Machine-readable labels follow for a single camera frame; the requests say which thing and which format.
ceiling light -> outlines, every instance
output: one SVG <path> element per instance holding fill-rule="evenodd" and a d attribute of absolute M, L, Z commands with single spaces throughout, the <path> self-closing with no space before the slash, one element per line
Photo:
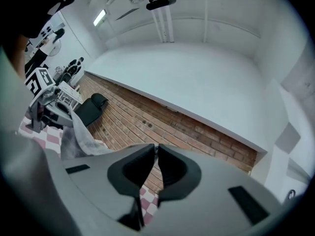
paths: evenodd
<path fill-rule="evenodd" d="M 94 20 L 93 24 L 94 26 L 97 26 L 97 24 L 101 21 L 101 19 L 106 15 L 106 11 L 102 10 L 99 15 L 97 16 L 97 18 Z"/>

fisheye view room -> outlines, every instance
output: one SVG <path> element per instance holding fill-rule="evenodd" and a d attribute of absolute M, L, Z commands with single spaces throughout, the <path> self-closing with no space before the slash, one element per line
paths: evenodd
<path fill-rule="evenodd" d="M 309 234 L 312 1 L 1 0 L 4 231 Z"/>

white wall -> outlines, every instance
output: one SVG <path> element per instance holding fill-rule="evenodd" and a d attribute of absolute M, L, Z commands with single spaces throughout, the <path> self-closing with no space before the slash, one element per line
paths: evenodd
<path fill-rule="evenodd" d="M 259 31 L 261 44 L 254 60 L 266 85 L 272 79 L 282 83 L 302 55 L 308 31 L 286 0 L 266 0 Z"/>
<path fill-rule="evenodd" d="M 83 46 L 72 33 L 68 25 L 64 27 L 65 33 L 61 38 L 61 49 L 59 53 L 52 57 L 47 57 L 45 64 L 49 66 L 51 73 L 57 66 L 67 66 L 74 59 L 84 57 L 84 63 L 90 65 L 92 59 L 89 57 Z"/>
<path fill-rule="evenodd" d="M 200 43 L 203 38 L 202 29 L 204 20 L 202 19 L 176 19 L 173 18 L 173 29 L 175 42 Z M 209 20 L 207 43 L 236 51 L 248 58 L 253 58 L 259 45 L 259 37 L 241 29 L 222 22 Z M 140 26 L 117 35 L 105 42 L 108 49 L 116 49 L 120 46 L 136 43 L 158 43 L 158 32 L 154 23 Z"/>
<path fill-rule="evenodd" d="M 95 60 L 107 50 L 93 24 L 101 9 L 101 5 L 99 9 L 91 8 L 86 0 L 75 0 L 73 4 L 62 9 L 66 22 L 88 54 L 84 59 L 89 57 Z"/>
<path fill-rule="evenodd" d="M 259 154 L 251 177 L 283 202 L 291 189 L 302 194 L 314 175 L 315 132 L 301 103 L 283 88 L 280 88 L 280 93 L 285 107 L 283 115 L 287 116 L 300 139 L 289 152 L 273 145 L 267 153 Z"/>
<path fill-rule="evenodd" d="M 312 39 L 309 38 L 300 59 L 282 85 L 299 99 L 315 127 L 315 52 Z"/>
<path fill-rule="evenodd" d="M 287 163 L 280 163 L 278 168 L 273 169 L 272 165 L 274 165 L 275 162 L 281 162 L 281 156 L 283 156 L 283 153 L 285 153 L 275 144 L 279 137 L 285 133 L 286 127 L 289 126 L 289 118 L 283 96 L 281 94 L 281 86 L 276 80 L 271 81 L 264 93 L 264 108 L 266 110 L 267 130 L 266 140 L 268 149 L 266 153 L 259 153 L 257 155 L 255 166 L 251 172 L 251 177 L 266 186 L 267 177 L 269 176 L 270 172 L 277 170 L 285 172 L 287 168 Z"/>
<path fill-rule="evenodd" d="M 208 0 L 208 17 L 255 31 L 263 4 L 264 0 Z M 171 7 L 175 15 L 203 17 L 204 6 L 204 0 L 177 0 Z"/>
<path fill-rule="evenodd" d="M 236 53 L 208 44 L 133 45 L 106 52 L 88 71 L 267 150 L 261 75 Z"/>

black chair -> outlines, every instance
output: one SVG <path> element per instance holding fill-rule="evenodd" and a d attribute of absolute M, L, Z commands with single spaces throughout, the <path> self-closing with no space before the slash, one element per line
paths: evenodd
<path fill-rule="evenodd" d="M 103 95 L 94 93 L 77 110 L 75 110 L 75 113 L 87 127 L 102 115 L 103 110 L 107 106 L 107 101 L 108 99 Z"/>

red brick floor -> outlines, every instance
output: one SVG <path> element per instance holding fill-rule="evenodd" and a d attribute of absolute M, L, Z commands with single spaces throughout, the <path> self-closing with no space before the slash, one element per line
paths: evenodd
<path fill-rule="evenodd" d="M 169 144 L 214 156 L 245 172 L 252 170 L 256 151 L 211 127 L 89 73 L 79 84 L 83 100 L 96 92 L 109 99 L 102 117 L 88 129 L 110 149 L 136 143 Z M 145 185 L 155 193 L 163 188 L 158 165 Z"/>

